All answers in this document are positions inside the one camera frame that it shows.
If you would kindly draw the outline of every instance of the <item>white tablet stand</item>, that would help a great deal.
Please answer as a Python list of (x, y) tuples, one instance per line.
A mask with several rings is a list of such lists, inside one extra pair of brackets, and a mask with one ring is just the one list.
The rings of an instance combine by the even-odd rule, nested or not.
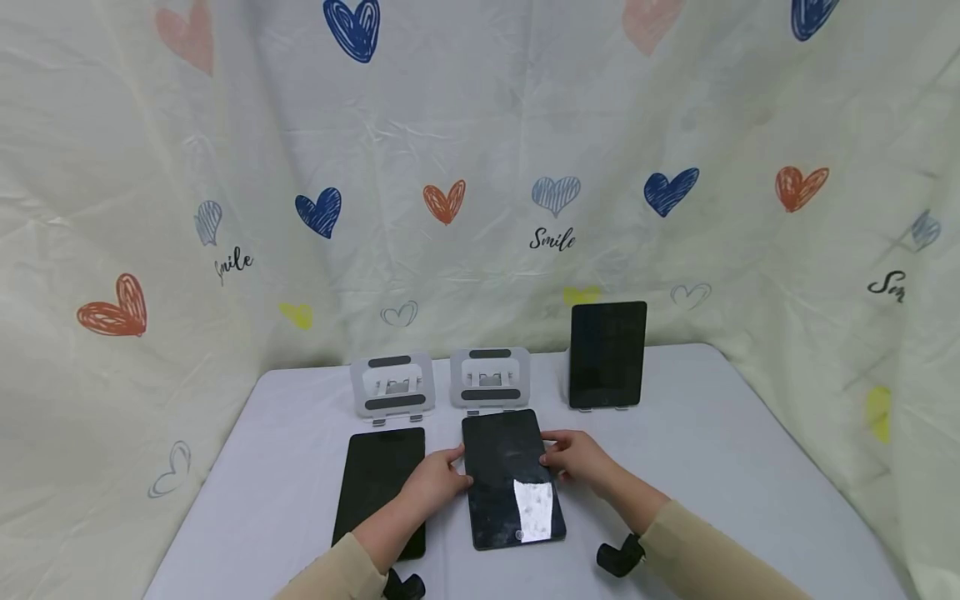
[(530, 352), (525, 348), (460, 349), (450, 356), (450, 403), (481, 408), (522, 408), (530, 402)]
[(425, 352), (355, 361), (350, 382), (354, 410), (361, 419), (372, 420), (374, 427), (394, 417), (421, 421), (437, 403), (433, 361)]

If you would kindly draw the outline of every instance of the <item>tablet screen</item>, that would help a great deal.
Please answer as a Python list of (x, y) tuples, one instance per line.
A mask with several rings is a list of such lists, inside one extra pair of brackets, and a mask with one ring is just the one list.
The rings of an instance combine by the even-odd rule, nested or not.
[(473, 547), (489, 550), (566, 536), (543, 441), (532, 410), (463, 420), (464, 466)]
[(570, 327), (570, 408), (640, 402), (646, 302), (578, 304)]
[[(393, 500), (425, 452), (423, 428), (361, 433), (350, 438), (333, 545)], [(400, 560), (418, 559), (426, 550), (426, 525), (407, 542)]]

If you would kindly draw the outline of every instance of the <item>black tablet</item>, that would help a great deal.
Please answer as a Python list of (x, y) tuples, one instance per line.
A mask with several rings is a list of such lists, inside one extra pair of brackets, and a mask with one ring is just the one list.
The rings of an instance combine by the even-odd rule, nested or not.
[[(350, 438), (333, 544), (393, 500), (425, 452), (423, 428), (361, 433)], [(399, 560), (418, 559), (426, 551), (426, 524), (407, 542)]]
[(578, 304), (570, 325), (570, 408), (640, 402), (646, 302)]
[(463, 420), (473, 547), (490, 550), (566, 536), (557, 487), (540, 465), (543, 441), (532, 410)]

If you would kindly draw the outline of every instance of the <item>table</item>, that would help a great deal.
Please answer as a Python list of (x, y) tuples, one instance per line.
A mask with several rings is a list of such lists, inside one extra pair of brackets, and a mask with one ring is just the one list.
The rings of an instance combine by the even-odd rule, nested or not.
[[(818, 600), (906, 598), (874, 535), (719, 351), (648, 348), (639, 406), (588, 414), (562, 400), (565, 357), (532, 357), (530, 407), (542, 428), (589, 432)], [(449, 362), (434, 361), (434, 375), (437, 407), (418, 424), (427, 452), (457, 445), (465, 416), (449, 402)], [(372, 431), (352, 402), (348, 367), (264, 374), (147, 600), (262, 600), (323, 554), (349, 437)], [(625, 525), (576, 486), (560, 485), (560, 499), (566, 540), (477, 552), (459, 498), (428, 521), (425, 556), (397, 572), (418, 573), (427, 598), (674, 597), (643, 566), (622, 580), (600, 569), (597, 547), (618, 547)]]

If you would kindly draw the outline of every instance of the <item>black wrist strap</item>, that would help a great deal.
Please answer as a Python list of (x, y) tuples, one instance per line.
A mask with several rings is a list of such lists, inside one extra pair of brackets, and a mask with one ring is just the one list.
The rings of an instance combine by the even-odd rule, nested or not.
[(387, 573), (387, 586), (383, 589), (383, 597), (387, 600), (420, 600), (426, 595), (426, 586), (417, 573), (401, 582), (396, 571), (390, 569)]
[(601, 544), (597, 548), (597, 564), (614, 577), (626, 577), (643, 559), (644, 554), (640, 536), (630, 534), (619, 550), (611, 545)]

